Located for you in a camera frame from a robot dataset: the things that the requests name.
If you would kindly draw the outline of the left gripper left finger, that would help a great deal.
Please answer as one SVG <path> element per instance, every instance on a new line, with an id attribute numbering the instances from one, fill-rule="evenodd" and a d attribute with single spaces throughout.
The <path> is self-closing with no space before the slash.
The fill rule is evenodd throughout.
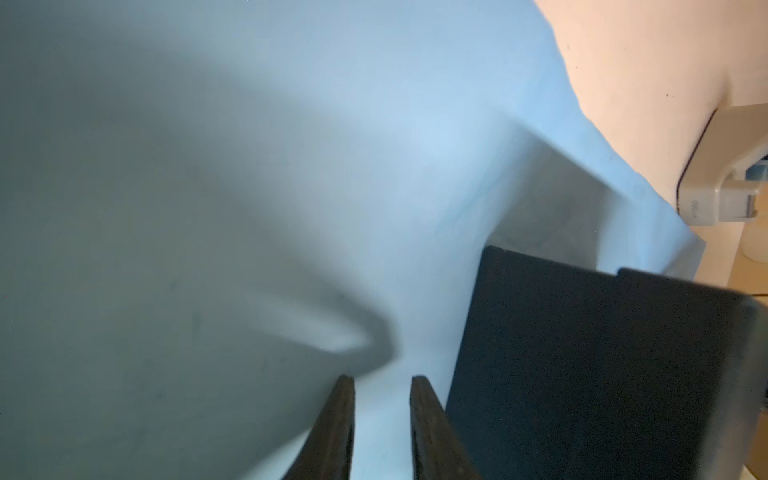
<path id="1" fill-rule="evenodd" d="M 283 478 L 348 480 L 354 433 L 355 383 L 352 377 L 341 375 Z"/>

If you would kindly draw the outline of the dark navy gift box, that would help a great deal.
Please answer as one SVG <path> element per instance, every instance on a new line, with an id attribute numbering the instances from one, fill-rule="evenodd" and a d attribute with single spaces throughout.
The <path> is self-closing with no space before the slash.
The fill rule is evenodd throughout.
<path id="1" fill-rule="evenodd" d="M 446 412 L 486 479 L 736 479 L 766 384 L 746 295 L 487 247 Z"/>

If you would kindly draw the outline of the light blue wrapping paper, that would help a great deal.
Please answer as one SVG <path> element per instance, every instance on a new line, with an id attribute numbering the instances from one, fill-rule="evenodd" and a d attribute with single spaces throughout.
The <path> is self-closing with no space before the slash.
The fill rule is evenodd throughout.
<path id="1" fill-rule="evenodd" d="M 5 1 L 1 475 L 278 478 L 353 375 L 410 468 L 490 240 L 692 278 L 532 1 Z"/>

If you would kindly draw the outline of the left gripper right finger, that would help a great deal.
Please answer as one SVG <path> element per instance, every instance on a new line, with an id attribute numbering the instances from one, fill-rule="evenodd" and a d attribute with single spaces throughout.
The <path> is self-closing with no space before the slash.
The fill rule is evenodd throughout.
<path id="1" fill-rule="evenodd" d="M 414 479 L 480 478 L 425 376 L 412 378 L 410 421 Z"/>

